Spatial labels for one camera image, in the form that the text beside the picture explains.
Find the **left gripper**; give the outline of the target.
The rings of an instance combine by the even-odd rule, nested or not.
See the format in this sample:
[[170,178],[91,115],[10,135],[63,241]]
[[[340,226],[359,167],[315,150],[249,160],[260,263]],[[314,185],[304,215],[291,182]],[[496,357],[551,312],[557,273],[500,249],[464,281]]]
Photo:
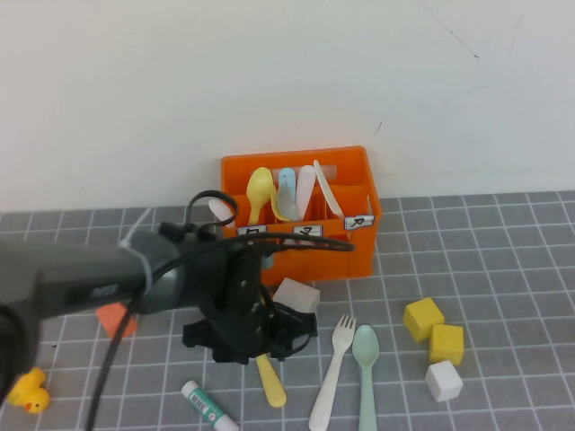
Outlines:
[[[248,364],[251,358],[268,351],[272,303],[253,303],[246,309],[204,303],[199,309],[205,318],[183,326],[181,342],[185,347],[206,347],[219,364]],[[285,360],[288,350],[274,345],[270,356]]]

